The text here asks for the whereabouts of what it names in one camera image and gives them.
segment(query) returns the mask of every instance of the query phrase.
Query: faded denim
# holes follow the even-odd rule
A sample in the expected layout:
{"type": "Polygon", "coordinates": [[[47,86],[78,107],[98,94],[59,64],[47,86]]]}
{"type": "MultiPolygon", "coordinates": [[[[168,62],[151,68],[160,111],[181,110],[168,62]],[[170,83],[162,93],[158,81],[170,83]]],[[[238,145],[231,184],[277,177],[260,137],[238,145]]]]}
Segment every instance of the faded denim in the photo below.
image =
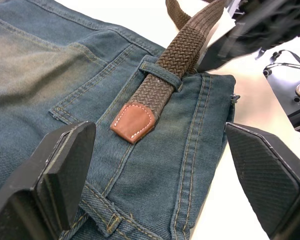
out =
{"type": "Polygon", "coordinates": [[[234,117],[235,80],[197,73],[180,82],[153,65],[163,50],[52,0],[0,0],[0,187],[45,134],[97,126],[79,210],[60,239],[189,238],[234,117]],[[176,91],[132,145],[109,127],[147,73],[176,91]]]}

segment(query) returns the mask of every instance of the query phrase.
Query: brown woven belt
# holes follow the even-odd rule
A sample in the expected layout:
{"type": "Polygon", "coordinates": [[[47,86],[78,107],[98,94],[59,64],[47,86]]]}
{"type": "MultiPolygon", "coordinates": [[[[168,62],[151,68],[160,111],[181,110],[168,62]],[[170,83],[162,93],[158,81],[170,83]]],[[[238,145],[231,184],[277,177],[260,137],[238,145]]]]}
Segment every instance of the brown woven belt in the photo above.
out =
{"type": "MultiPolygon", "coordinates": [[[[215,0],[191,18],[180,9],[177,0],[166,0],[168,14],[181,30],[155,64],[178,78],[186,71],[193,73],[209,31],[223,14],[225,1],[215,0]]],[[[134,144],[155,126],[174,89],[170,83],[149,73],[110,128],[134,144]]]]}

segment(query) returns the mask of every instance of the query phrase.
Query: braided belt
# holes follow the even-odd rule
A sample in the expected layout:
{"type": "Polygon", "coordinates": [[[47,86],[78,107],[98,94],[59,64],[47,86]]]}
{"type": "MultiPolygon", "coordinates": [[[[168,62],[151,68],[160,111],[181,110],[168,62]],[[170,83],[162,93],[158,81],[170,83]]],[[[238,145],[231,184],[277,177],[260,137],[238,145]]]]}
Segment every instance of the braided belt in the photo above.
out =
{"type": "MultiPolygon", "coordinates": [[[[167,0],[168,13],[176,23],[177,15],[171,13],[178,9],[184,13],[176,0],[167,0]]],[[[194,17],[187,17],[178,23],[182,27],[174,40],[156,61],[156,65],[181,78],[186,71],[194,72],[211,28],[223,14],[225,0],[215,0],[194,17]]],[[[174,86],[158,76],[149,73],[130,100],[122,107],[110,128],[119,136],[134,144],[146,135],[154,126],[160,114],[174,92],[174,86]]]]}

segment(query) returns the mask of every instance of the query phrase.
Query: white stitching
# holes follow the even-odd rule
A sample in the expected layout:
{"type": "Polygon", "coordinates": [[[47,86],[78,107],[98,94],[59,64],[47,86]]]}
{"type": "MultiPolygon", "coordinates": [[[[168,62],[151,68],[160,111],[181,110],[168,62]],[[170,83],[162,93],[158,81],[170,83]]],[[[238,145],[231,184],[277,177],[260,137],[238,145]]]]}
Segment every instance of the white stitching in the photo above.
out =
{"type": "Polygon", "coordinates": [[[145,110],[142,106],[138,106],[138,105],[132,104],[132,105],[127,106],[127,107],[123,110],[123,112],[121,113],[120,117],[117,119],[117,121],[115,121],[115,124],[114,124],[115,127],[117,126],[118,122],[120,121],[120,119],[122,118],[122,116],[125,114],[125,112],[127,111],[127,109],[130,108],[130,107],[138,107],[138,108],[141,108],[142,110],[144,110],[144,111],[146,112],[146,114],[148,114],[148,116],[149,116],[149,118],[150,118],[150,121],[149,121],[149,123],[147,124],[147,126],[145,126],[144,128],[142,128],[141,130],[137,131],[135,134],[133,134],[133,135],[131,136],[131,138],[133,139],[137,134],[141,133],[143,130],[145,130],[145,128],[147,128],[147,127],[150,125],[150,123],[151,123],[151,121],[152,121],[152,118],[151,118],[150,114],[147,112],[147,110],[145,110]]]}

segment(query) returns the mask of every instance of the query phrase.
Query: jeans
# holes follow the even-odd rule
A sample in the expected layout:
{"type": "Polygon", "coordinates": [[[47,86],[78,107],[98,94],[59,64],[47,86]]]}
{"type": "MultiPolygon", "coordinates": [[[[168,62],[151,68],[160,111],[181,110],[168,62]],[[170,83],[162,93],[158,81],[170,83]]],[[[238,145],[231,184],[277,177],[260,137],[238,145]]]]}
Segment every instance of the jeans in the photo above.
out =
{"type": "Polygon", "coordinates": [[[233,121],[235,79],[187,73],[155,128],[130,144],[110,124],[160,71],[151,63],[163,50],[52,0],[0,0],[0,188],[45,134],[96,123],[77,216],[60,239],[189,238],[233,121]]]}

